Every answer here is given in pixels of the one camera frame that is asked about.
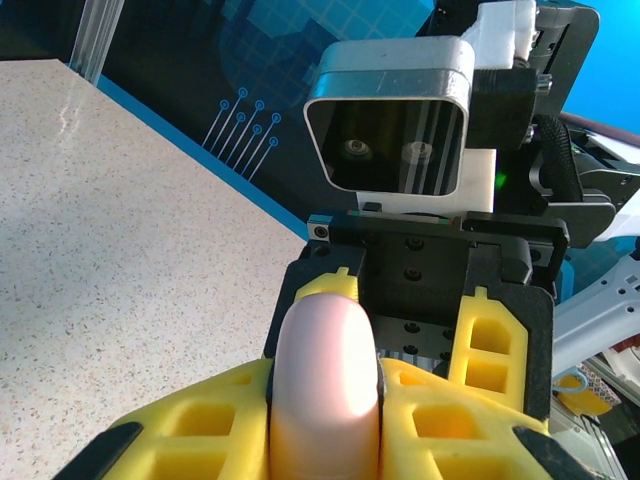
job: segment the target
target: blue backdrop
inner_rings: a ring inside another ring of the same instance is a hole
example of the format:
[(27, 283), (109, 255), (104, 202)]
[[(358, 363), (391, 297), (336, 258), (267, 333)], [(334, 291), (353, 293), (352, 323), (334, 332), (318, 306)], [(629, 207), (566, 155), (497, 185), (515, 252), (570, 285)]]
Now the blue backdrop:
[(565, 110), (640, 133), (640, 1), (584, 0), (600, 32)]

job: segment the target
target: screw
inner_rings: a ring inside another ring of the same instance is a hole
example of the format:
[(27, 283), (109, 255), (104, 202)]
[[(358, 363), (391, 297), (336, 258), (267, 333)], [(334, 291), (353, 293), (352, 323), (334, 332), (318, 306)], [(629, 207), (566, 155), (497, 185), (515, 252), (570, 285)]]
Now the screw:
[(313, 253), (316, 257), (326, 257), (331, 254), (331, 249), (329, 247), (322, 246), (316, 248)]
[(415, 268), (407, 268), (404, 271), (404, 278), (411, 282), (417, 282), (422, 278), (422, 273), (420, 270), (416, 270)]
[(524, 140), (523, 143), (531, 143), (533, 142), (533, 137), (536, 134), (536, 127), (535, 125), (529, 125), (527, 127), (527, 133), (525, 133), (524, 135)]
[(536, 250), (535, 248), (529, 250), (529, 254), (531, 255), (531, 261), (534, 263), (542, 258), (542, 254), (540, 253), (540, 251)]
[(422, 247), (424, 247), (424, 241), (418, 237), (407, 238), (406, 243), (407, 248), (413, 251), (420, 250)]
[(344, 142), (344, 149), (349, 155), (353, 155), (354, 157), (363, 157), (371, 151), (369, 145), (361, 140), (347, 140)]
[(405, 323), (404, 329), (409, 333), (418, 333), (420, 331), (420, 327), (413, 322)]
[(313, 229), (313, 233), (318, 238), (327, 238), (329, 236), (329, 230), (326, 227), (316, 227)]
[(372, 232), (365, 233), (365, 235), (362, 237), (362, 242), (365, 245), (369, 245), (369, 246), (377, 245), (378, 243), (380, 243), (380, 237), (377, 234)]
[(548, 95), (553, 87), (553, 75), (550, 73), (543, 73), (538, 75), (538, 83), (536, 85), (536, 93), (541, 95)]

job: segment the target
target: glass panel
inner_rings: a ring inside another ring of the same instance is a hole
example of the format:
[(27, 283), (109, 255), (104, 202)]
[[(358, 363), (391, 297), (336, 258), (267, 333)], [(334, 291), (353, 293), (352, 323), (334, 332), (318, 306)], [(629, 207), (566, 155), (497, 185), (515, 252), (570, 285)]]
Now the glass panel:
[(0, 0), (0, 61), (67, 63), (85, 0)]
[(353, 208), (303, 118), (323, 51), (412, 37), (430, 0), (126, 0), (104, 75), (295, 215)]

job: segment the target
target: speckled countertop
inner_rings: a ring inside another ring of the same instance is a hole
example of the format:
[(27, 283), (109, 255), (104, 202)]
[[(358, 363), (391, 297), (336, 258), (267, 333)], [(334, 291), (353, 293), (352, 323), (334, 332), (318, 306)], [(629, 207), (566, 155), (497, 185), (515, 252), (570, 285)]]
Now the speckled countertop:
[(302, 246), (62, 64), (0, 63), (0, 478), (257, 358)]

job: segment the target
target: black screw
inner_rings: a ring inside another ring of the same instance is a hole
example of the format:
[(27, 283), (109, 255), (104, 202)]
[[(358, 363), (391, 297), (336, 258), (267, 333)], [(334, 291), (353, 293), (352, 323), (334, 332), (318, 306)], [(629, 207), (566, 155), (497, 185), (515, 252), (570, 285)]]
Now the black screw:
[(347, 140), (344, 142), (344, 149), (349, 155), (354, 157), (367, 156), (371, 151), (369, 145), (361, 140)]
[(380, 242), (380, 237), (375, 233), (365, 233), (364, 237), (362, 238), (362, 242), (365, 245), (369, 246), (377, 245)]
[(326, 257), (331, 253), (331, 249), (323, 245), (322, 247), (316, 248), (313, 253), (316, 257)]
[(420, 270), (416, 270), (415, 268), (407, 268), (404, 271), (404, 278), (411, 282), (417, 282), (422, 278), (422, 273)]
[(329, 230), (326, 227), (316, 227), (313, 229), (313, 233), (318, 238), (327, 238), (329, 236)]
[(404, 329), (409, 333), (418, 333), (420, 331), (420, 327), (416, 323), (405, 323)]
[(407, 248), (413, 251), (420, 250), (422, 249), (422, 247), (424, 247), (424, 241), (418, 237), (407, 238), (406, 243), (407, 243)]
[(540, 251), (536, 250), (535, 248), (529, 250), (529, 253), (531, 255), (531, 261), (534, 263), (542, 258), (542, 254), (540, 253)]

